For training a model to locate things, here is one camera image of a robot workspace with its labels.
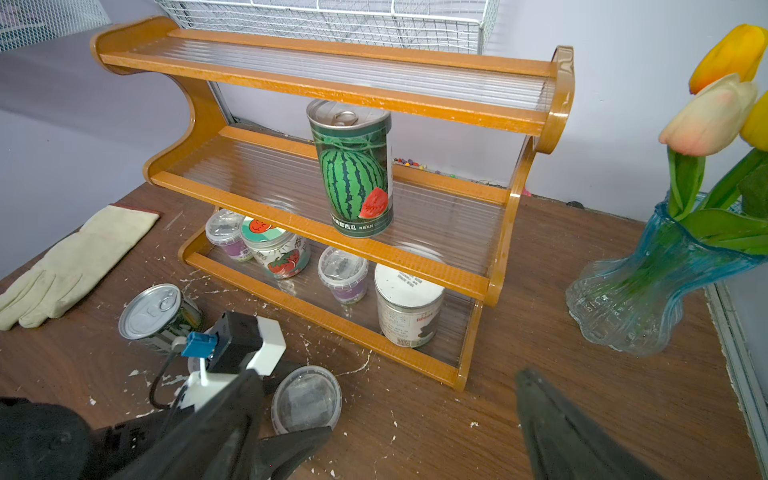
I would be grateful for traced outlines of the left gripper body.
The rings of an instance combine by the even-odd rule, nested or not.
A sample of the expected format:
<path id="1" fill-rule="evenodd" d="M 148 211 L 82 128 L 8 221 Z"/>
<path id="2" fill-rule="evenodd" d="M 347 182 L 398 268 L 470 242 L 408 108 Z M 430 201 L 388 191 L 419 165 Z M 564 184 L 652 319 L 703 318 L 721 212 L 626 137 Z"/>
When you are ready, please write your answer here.
<path id="1" fill-rule="evenodd" d="M 114 475 L 193 413 L 193 407 L 157 411 L 95 430 L 91 435 L 89 478 L 107 479 Z"/>

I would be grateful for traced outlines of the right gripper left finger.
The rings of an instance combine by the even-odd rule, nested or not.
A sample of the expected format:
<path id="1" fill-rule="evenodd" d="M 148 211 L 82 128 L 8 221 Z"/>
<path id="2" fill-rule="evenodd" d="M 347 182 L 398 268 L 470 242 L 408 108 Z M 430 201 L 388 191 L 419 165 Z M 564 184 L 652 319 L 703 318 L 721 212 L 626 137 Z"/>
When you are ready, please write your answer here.
<path id="1" fill-rule="evenodd" d="M 264 479 L 258 435 L 264 400 L 260 376 L 239 374 L 115 479 Z"/>

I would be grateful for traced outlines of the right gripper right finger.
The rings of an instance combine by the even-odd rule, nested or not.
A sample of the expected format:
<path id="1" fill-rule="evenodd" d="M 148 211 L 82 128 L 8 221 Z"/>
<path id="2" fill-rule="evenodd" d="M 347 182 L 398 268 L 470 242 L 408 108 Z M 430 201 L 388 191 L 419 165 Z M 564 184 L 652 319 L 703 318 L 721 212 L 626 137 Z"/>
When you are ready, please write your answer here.
<path id="1" fill-rule="evenodd" d="M 536 479 L 659 479 L 538 372 L 516 376 L 517 413 Z"/>

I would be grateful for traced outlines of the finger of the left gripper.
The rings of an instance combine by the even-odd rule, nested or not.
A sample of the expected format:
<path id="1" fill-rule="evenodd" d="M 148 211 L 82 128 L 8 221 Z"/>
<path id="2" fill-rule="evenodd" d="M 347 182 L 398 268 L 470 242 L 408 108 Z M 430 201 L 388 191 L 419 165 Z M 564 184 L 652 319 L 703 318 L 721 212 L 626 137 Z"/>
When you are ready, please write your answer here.
<path id="1" fill-rule="evenodd" d="M 288 479 L 329 440 L 330 426 L 311 428 L 260 439 L 251 467 L 251 478 Z"/>

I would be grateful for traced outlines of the clear jar dark seeds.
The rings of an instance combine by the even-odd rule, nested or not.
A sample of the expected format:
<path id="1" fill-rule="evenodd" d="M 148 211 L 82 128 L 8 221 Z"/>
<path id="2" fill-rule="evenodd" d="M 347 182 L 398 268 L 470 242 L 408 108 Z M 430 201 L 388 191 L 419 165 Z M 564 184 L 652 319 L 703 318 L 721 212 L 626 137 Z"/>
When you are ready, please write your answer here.
<path id="1" fill-rule="evenodd" d="M 342 411 L 342 391 L 327 369 L 307 365 L 291 372 L 272 398 L 271 420 L 279 435 L 312 428 L 334 429 Z"/>

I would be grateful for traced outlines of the silver top seed can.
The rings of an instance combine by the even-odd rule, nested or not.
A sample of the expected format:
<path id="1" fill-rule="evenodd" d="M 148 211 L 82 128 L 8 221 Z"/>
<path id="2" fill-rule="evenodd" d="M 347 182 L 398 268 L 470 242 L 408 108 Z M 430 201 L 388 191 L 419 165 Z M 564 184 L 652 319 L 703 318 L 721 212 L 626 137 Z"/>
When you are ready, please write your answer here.
<path id="1" fill-rule="evenodd" d="M 165 283 L 144 290 L 128 303 L 118 331 L 128 341 L 167 354 L 177 337 L 199 331 L 203 322 L 202 311 L 176 285 Z"/>

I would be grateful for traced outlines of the watermelon seed can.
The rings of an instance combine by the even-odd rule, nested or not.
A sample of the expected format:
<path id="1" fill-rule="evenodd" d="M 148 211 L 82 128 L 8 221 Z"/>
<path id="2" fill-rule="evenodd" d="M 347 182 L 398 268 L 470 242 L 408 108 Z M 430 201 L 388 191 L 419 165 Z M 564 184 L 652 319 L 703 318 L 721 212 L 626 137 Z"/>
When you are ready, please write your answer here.
<path id="1" fill-rule="evenodd" d="M 335 228 L 352 238 L 382 233 L 394 217 L 391 113 L 314 100 L 306 114 Z"/>

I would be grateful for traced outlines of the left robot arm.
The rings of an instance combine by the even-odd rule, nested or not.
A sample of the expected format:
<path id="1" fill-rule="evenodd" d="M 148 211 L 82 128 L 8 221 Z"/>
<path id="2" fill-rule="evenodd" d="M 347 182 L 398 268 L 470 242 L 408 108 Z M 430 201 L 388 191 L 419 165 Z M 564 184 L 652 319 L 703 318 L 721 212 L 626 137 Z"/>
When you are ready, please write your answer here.
<path id="1" fill-rule="evenodd" d="M 214 401 L 92 428 L 67 407 L 1 402 L 4 479 L 287 479 L 325 445 L 315 427 L 263 438 L 260 412 Z"/>

